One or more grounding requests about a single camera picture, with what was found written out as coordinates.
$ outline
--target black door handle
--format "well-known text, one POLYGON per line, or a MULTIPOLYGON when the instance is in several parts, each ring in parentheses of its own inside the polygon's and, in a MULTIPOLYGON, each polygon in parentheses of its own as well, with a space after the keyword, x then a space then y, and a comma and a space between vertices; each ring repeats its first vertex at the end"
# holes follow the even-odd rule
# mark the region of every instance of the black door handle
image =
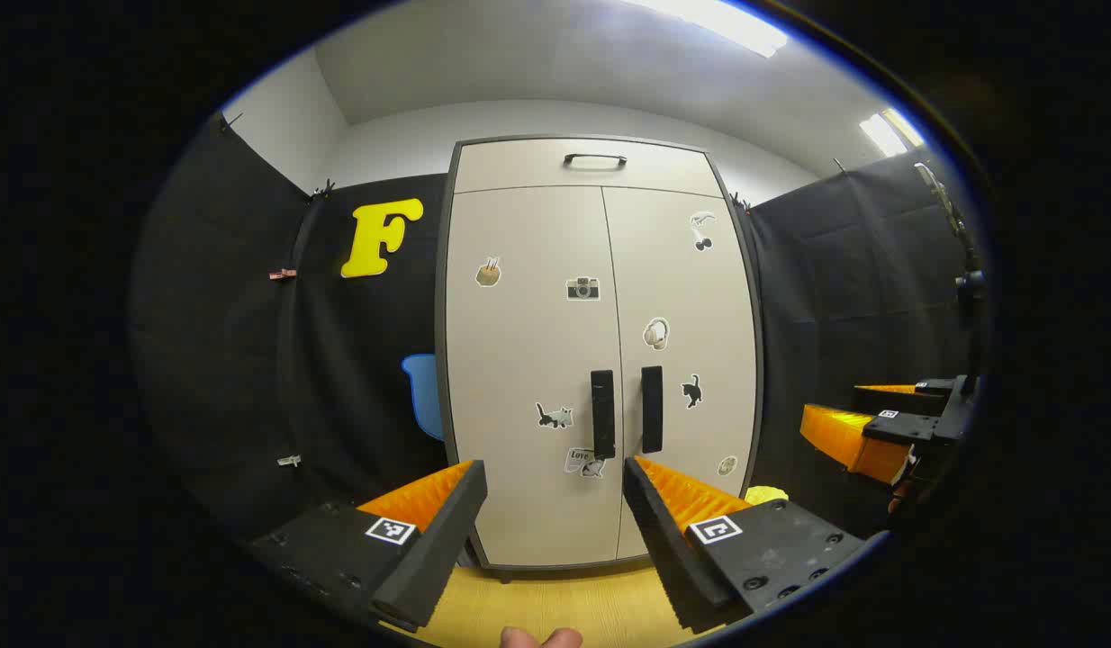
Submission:
POLYGON ((643 452, 663 450, 663 368, 644 367, 639 382, 643 389, 643 452))
POLYGON ((563 156, 563 163, 572 163, 573 159, 615 159, 618 160, 617 166, 627 165, 624 156, 602 156, 597 153, 568 153, 567 156, 563 156))
POLYGON ((615 457, 615 389, 612 371, 591 373, 591 436, 595 459, 615 457))

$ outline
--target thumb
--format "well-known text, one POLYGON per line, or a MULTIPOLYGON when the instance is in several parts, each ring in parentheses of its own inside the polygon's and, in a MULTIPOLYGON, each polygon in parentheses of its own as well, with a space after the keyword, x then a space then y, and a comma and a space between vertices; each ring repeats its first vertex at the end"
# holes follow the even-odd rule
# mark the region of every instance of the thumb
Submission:
POLYGON ((540 648, 534 636, 518 627, 503 627, 499 632, 499 648, 540 648))
POLYGON ((583 646, 583 636, 579 631, 569 627, 557 628, 540 648, 580 648, 583 646))

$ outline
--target yellow letter f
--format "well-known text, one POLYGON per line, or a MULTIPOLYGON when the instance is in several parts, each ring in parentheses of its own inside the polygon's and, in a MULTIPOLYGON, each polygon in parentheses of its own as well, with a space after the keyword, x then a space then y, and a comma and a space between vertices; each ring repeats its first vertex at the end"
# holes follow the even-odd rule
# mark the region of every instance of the yellow letter f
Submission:
POLYGON ((403 230, 407 226, 397 216, 390 225, 383 225, 391 215, 402 215, 408 220, 420 220, 423 216, 423 202, 419 198, 408 201, 382 202, 378 206, 362 206, 351 213, 357 220, 354 240, 351 241, 351 256, 343 263, 340 276, 370 277, 382 275, 387 270, 387 259, 379 257, 379 243, 386 243, 387 253, 394 253, 403 243, 403 230))

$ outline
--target cabinet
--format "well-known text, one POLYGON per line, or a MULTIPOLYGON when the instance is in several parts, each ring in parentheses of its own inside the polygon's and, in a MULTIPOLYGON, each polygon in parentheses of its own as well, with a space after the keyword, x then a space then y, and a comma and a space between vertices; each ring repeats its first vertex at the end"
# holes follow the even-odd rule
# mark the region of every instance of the cabinet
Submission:
POLYGON ((743 250, 702 151, 579 136, 457 144, 437 362, 449 459, 486 462, 483 566, 647 554, 621 467, 645 448, 658 387, 662 429, 647 440, 662 448, 649 456, 742 495, 761 378, 743 250), (647 385, 644 368, 662 381, 647 385), (614 456, 597 459, 608 430, 614 456))

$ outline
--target wooden floor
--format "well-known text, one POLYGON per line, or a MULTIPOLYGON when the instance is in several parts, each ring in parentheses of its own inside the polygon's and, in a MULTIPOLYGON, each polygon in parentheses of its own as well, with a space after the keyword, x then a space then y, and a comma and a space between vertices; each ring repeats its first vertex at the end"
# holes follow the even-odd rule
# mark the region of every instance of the wooden floor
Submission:
POLYGON ((649 562, 579 575, 517 575, 507 585, 457 566, 431 622, 411 636, 444 648, 493 648, 503 627, 522 627, 540 642, 556 628, 573 627, 592 648, 663 648, 697 637, 677 622, 649 562))

